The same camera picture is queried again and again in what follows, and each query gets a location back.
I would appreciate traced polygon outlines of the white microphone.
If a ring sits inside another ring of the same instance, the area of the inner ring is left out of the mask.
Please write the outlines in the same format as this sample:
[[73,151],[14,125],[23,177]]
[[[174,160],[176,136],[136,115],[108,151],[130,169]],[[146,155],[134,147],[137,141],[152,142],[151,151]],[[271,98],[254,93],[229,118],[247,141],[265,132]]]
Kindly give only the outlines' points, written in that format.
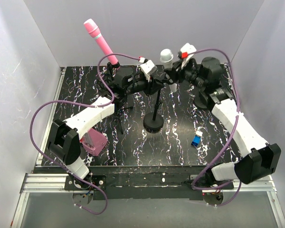
[[[160,62],[162,63],[164,70],[172,69],[173,53],[170,49],[166,48],[160,52]],[[173,80],[166,76],[169,82],[170,91],[175,93],[177,91],[177,84]]]

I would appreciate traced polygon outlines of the black round-base stand purple mic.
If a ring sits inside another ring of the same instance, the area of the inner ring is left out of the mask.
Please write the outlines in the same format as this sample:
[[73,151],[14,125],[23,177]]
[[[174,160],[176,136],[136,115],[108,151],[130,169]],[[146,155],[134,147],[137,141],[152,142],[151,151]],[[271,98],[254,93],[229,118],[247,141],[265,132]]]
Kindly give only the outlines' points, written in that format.
[[194,104],[197,108],[202,110],[209,110],[213,109],[213,100],[210,96],[202,91],[199,91],[194,98]]

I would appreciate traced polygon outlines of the black round-base stand white mic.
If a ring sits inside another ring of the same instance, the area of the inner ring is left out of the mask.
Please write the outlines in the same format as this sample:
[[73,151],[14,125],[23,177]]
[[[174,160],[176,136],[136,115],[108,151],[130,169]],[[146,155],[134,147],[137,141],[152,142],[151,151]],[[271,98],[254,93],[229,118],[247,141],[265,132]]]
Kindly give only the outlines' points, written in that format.
[[164,119],[160,114],[158,114],[158,109],[161,104],[160,95],[161,90],[157,93],[154,111],[152,113],[147,113],[143,119],[143,126],[149,133],[158,133],[163,127]]

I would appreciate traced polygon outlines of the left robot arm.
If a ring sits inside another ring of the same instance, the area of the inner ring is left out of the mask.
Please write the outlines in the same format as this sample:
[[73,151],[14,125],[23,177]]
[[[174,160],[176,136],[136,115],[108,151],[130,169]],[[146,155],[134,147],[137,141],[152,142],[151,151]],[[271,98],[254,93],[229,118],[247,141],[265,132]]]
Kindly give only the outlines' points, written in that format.
[[81,190],[91,186],[88,167],[82,161],[81,147],[97,156],[105,147],[107,138],[93,127],[104,118],[123,110],[128,95],[143,91],[146,95],[159,93],[165,79],[153,79],[156,67],[140,65],[134,73],[131,68],[121,66],[116,71],[108,67],[100,77],[104,92],[83,111],[64,121],[55,120],[49,133],[47,149],[58,157],[67,170],[76,176],[75,184]]

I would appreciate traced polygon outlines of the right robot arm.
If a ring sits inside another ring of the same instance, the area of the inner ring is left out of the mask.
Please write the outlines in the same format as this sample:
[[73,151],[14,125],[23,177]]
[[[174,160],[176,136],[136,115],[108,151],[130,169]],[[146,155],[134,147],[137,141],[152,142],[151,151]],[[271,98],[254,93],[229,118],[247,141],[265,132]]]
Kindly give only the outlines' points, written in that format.
[[250,184],[275,173],[281,148],[276,143],[269,144],[257,133],[240,111],[234,93],[221,85],[223,68],[218,59],[206,57],[199,65],[192,56],[176,62],[172,57],[162,57],[160,61],[170,81],[180,83],[186,80],[198,88],[201,106],[211,111],[224,125],[242,157],[238,162],[211,162],[195,181],[203,179],[207,187],[216,189],[224,181],[239,180]]

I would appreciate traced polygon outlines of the black tripod stand pink mic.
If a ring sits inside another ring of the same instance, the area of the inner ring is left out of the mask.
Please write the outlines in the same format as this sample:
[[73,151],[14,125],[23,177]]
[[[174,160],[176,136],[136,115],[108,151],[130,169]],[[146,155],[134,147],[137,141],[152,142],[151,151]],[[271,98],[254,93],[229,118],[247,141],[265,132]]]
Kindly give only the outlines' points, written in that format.
[[133,106],[124,106],[128,100],[127,89],[133,82],[133,69],[130,66],[119,66],[117,68],[108,62],[106,70],[102,73],[102,78],[114,94],[114,116],[117,117],[121,134],[123,134],[121,116],[125,110],[133,109]]

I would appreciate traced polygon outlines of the pink microphone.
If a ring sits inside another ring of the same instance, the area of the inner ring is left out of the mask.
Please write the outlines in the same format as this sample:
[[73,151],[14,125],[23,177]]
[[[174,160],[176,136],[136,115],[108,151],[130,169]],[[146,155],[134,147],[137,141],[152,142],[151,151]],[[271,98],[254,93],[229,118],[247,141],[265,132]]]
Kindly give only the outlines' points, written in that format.
[[[96,41],[100,49],[105,55],[112,54],[112,50],[107,44],[106,40],[101,34],[101,31],[97,24],[92,20],[88,19],[84,22],[84,27],[87,30],[88,34]],[[118,62],[118,59],[115,55],[110,55],[107,57],[109,62],[113,65],[113,68],[118,69],[120,67],[120,64]]]

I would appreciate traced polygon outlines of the black marble mat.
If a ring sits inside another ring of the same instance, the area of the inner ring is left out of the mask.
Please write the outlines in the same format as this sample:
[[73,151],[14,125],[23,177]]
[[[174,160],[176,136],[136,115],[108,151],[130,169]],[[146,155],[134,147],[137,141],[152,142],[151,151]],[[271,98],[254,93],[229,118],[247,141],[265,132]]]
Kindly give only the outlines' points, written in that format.
[[[143,118],[154,109],[156,96],[136,93],[128,97],[121,116],[123,134],[117,117],[111,115],[95,126],[107,137],[107,144],[98,156],[81,150],[85,164],[115,166],[206,165],[220,154],[220,162],[237,162],[241,155],[235,142],[228,142],[229,133],[208,110],[194,105],[197,93],[193,85],[183,82],[172,93],[168,86],[161,91],[159,114],[164,119],[158,133],[143,127]],[[197,147],[192,146],[196,131],[202,132]]]

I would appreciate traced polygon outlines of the blue white small toy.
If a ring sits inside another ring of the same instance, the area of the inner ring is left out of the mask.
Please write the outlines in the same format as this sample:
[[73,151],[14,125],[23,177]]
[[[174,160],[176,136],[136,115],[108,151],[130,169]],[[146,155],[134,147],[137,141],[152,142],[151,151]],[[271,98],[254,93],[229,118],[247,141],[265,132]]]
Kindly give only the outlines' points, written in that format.
[[197,147],[199,145],[200,141],[201,141],[201,138],[202,138],[202,132],[201,131],[196,131],[195,135],[193,137],[191,145]]

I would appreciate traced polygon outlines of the pink metronome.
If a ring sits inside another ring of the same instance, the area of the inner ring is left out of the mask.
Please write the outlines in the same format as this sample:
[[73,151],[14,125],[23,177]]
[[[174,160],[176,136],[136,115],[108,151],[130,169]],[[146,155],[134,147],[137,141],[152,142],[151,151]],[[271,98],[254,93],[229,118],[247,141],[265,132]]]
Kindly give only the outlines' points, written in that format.
[[98,156],[106,146],[107,138],[102,133],[98,132],[94,128],[91,128],[83,135],[81,143],[87,153],[93,156]]

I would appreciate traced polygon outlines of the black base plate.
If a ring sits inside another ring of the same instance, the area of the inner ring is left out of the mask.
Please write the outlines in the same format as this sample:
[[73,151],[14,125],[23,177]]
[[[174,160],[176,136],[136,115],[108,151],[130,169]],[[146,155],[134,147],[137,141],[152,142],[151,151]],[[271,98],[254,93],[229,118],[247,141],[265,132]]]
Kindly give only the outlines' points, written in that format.
[[209,198],[220,204],[223,193],[205,194],[191,183],[203,166],[91,166],[86,181],[102,189],[108,199]]

